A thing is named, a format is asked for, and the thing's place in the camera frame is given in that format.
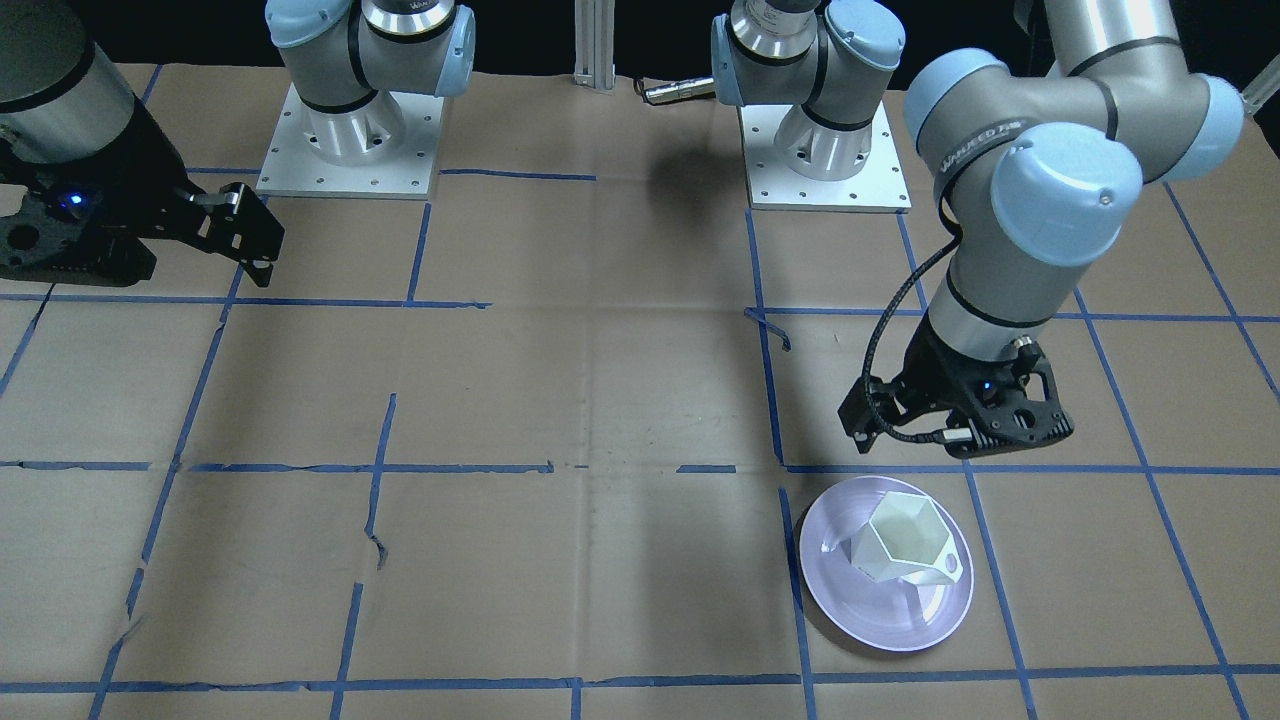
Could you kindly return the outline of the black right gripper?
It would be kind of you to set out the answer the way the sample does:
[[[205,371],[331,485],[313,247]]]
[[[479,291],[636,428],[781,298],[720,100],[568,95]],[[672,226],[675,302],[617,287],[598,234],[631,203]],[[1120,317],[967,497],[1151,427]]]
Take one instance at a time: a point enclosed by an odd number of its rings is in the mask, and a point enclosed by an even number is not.
[[[200,193],[141,101],[116,138],[79,160],[20,161],[4,142],[3,179],[26,184],[18,211],[3,218],[8,281],[128,287],[151,278],[156,266],[143,241],[174,240],[236,261],[266,288],[285,237],[247,184]]]

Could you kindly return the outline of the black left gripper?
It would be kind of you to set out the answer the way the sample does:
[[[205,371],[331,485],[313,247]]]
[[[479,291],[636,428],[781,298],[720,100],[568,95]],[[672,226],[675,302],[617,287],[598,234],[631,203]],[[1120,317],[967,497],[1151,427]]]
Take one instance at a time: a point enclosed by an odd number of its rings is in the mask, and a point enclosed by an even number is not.
[[[952,457],[983,457],[1038,448],[1066,439],[1074,424],[1059,402],[1052,366],[1027,336],[1007,361],[982,361],[950,348],[923,322],[902,370],[890,382],[870,374],[884,331],[870,337],[861,375],[838,407],[858,451],[878,436],[914,445],[941,445]]]

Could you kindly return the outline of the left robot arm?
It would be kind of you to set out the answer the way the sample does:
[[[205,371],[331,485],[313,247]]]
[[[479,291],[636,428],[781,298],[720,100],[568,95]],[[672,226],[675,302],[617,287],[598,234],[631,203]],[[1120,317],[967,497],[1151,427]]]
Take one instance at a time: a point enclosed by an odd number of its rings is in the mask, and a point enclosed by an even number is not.
[[[1166,1],[1047,1],[1055,70],[1018,77],[978,47],[911,81],[904,120],[933,179],[948,260],[891,380],[876,350],[913,281],[882,313],[838,409],[861,454],[877,438],[982,457],[1066,439],[1038,336],[1120,234],[1151,183],[1207,174],[1233,152],[1239,91],[1187,67]],[[819,181],[860,170],[905,28],[876,1],[736,1],[710,31],[719,102],[786,105],[776,146]]]

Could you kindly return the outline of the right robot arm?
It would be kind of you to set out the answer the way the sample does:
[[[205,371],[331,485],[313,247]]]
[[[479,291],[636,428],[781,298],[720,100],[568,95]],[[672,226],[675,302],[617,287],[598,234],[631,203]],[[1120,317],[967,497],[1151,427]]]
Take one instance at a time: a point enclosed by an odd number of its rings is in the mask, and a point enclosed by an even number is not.
[[[5,1],[3,278],[131,287],[150,240],[234,261],[269,286],[285,237],[246,183],[196,184],[111,59],[225,60],[288,69],[305,138],[328,163],[404,142],[393,94],[468,87],[474,10],[457,1]]]

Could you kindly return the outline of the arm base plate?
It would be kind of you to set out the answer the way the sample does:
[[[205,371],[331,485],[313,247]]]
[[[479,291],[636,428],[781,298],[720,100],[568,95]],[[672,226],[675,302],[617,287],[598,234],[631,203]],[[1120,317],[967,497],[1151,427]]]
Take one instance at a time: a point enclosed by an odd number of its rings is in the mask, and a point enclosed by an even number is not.
[[[289,87],[256,183],[261,195],[311,199],[430,199],[447,101],[378,94],[342,114],[307,106]]]
[[[799,105],[739,109],[755,210],[900,213],[913,206],[884,105],[868,126],[818,126]]]

